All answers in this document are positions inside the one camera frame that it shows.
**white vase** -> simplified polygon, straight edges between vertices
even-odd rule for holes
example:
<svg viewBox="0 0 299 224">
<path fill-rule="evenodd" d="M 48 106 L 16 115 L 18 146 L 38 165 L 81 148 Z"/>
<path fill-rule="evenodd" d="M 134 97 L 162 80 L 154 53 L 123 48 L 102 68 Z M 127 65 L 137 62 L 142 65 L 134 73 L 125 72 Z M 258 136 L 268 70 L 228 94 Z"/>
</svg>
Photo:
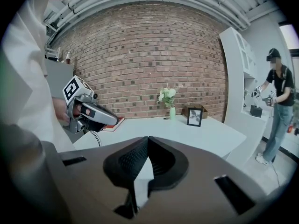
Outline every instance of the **white vase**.
<svg viewBox="0 0 299 224">
<path fill-rule="evenodd" d="M 176 108 L 175 107 L 170 108 L 169 117 L 170 117 L 170 119 L 176 118 Z"/>
</svg>

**wooden box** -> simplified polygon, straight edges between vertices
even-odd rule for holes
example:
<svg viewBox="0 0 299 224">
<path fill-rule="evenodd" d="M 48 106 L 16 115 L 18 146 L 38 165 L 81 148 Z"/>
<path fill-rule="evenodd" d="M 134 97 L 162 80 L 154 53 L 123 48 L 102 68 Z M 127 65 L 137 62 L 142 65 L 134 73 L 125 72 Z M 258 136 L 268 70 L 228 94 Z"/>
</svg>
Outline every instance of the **wooden box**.
<svg viewBox="0 0 299 224">
<path fill-rule="evenodd" d="M 207 118 L 207 110 L 206 110 L 206 108 L 204 106 L 202 106 L 202 105 L 186 105 L 185 109 L 184 109 L 184 115 L 186 117 L 188 117 L 188 108 L 197 108 L 197 109 L 202 108 L 203 109 L 202 118 L 203 119 Z"/>
</svg>

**cable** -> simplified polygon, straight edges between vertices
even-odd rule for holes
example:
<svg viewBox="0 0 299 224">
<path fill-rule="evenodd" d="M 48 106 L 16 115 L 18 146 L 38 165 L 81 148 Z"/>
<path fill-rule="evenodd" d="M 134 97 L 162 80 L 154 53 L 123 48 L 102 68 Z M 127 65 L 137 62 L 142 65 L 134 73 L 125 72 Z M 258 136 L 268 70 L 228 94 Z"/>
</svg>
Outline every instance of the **cable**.
<svg viewBox="0 0 299 224">
<path fill-rule="evenodd" d="M 273 168 L 273 170 L 274 170 L 274 172 L 275 172 L 275 174 L 276 174 L 276 177 L 277 177 L 277 182 L 278 182 L 278 187 L 280 187 L 280 183 L 279 183 L 278 174 L 277 174 L 277 172 L 276 172 L 276 170 L 275 170 L 275 168 L 274 168 L 274 165 L 273 165 L 273 163 L 272 163 L 272 162 L 270 162 L 270 164 L 271 164 L 271 166 L 272 166 L 272 168 Z"/>
<path fill-rule="evenodd" d="M 93 132 L 93 131 L 89 131 L 97 140 L 98 144 L 99 144 L 99 147 L 101 147 L 101 144 L 100 144 L 100 141 L 98 139 L 98 136 Z"/>
</svg>

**picture frame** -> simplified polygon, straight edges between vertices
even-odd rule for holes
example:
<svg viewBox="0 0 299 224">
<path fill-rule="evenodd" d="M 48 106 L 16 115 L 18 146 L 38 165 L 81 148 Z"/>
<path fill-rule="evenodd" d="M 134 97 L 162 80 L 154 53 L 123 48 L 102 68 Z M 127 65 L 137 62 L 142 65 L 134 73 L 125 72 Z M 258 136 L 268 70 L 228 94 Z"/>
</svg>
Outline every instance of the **picture frame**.
<svg viewBox="0 0 299 224">
<path fill-rule="evenodd" d="M 200 127 L 203 112 L 202 108 L 188 108 L 187 125 Z"/>
</svg>

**white table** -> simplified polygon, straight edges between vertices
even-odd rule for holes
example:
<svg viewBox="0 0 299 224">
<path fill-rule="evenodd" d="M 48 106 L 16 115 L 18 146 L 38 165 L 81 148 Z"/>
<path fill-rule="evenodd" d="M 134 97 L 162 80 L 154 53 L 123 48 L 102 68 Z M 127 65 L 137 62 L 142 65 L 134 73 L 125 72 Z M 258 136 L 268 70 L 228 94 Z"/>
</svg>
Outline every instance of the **white table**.
<svg viewBox="0 0 299 224">
<path fill-rule="evenodd" d="M 177 115 L 176 120 L 164 117 L 125 119 L 114 131 L 98 132 L 101 146 L 143 136 L 155 136 L 204 149 L 223 157 L 238 147 L 246 136 L 235 129 L 211 118 L 203 119 L 201 127 L 187 125 L 187 118 Z M 85 134 L 74 143 L 77 150 L 98 147 L 91 133 Z"/>
</svg>

